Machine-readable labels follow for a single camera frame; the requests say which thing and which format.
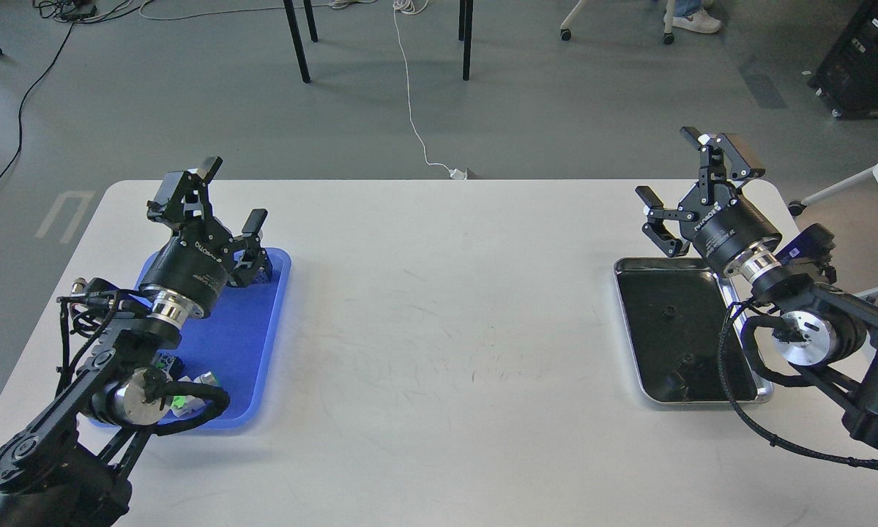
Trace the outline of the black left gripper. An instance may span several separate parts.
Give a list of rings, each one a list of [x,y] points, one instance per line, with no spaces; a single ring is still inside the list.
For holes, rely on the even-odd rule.
[[[171,231],[168,243],[155,256],[140,282],[145,296],[168,290],[183,296],[195,319],[211,315],[225,287],[250,285],[249,269],[261,250],[264,208],[251,211],[240,236],[232,236],[216,217],[208,184],[223,160],[208,157],[195,170],[165,174],[153,200],[147,201],[148,220]]]

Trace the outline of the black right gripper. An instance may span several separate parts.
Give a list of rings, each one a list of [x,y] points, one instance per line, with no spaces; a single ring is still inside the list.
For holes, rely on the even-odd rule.
[[[686,255],[691,243],[717,274],[726,274],[731,261],[758,242],[775,250],[780,231],[734,185],[764,176],[764,164],[747,141],[734,133],[700,133],[695,127],[681,127],[680,134],[699,151],[699,178],[680,201],[684,210],[666,209],[651,187],[636,187],[646,206],[646,236],[669,258]],[[666,229],[666,220],[684,223],[685,240]]]

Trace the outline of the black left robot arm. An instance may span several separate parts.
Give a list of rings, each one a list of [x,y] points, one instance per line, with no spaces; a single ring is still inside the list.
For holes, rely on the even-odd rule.
[[[148,440],[227,410],[224,389],[174,380],[155,364],[181,343],[186,320],[211,315],[225,287],[272,272],[264,208],[240,236],[213,214],[208,186],[222,162],[166,174],[146,216],[171,238],[137,289],[96,277],[58,297],[62,337],[86,341],[76,354],[63,345],[55,398],[0,448],[0,526],[113,525],[130,509],[128,477]]]

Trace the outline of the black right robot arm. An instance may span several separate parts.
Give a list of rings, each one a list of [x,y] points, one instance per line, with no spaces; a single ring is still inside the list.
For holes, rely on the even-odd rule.
[[[841,423],[849,436],[878,450],[878,307],[774,255],[781,235],[743,193],[745,181],[764,176],[764,165],[741,137],[688,126],[680,133],[699,151],[699,177],[675,209],[666,208],[650,187],[636,188],[645,203],[644,233],[667,257],[695,249],[717,276],[744,277],[752,294],[726,309],[722,328],[729,329],[754,304],[772,304],[775,310],[749,317],[741,327],[740,346],[750,369],[779,386],[816,387],[843,409]],[[723,343],[716,356],[730,406],[771,446],[878,471],[876,458],[818,452],[760,426],[734,399]]]

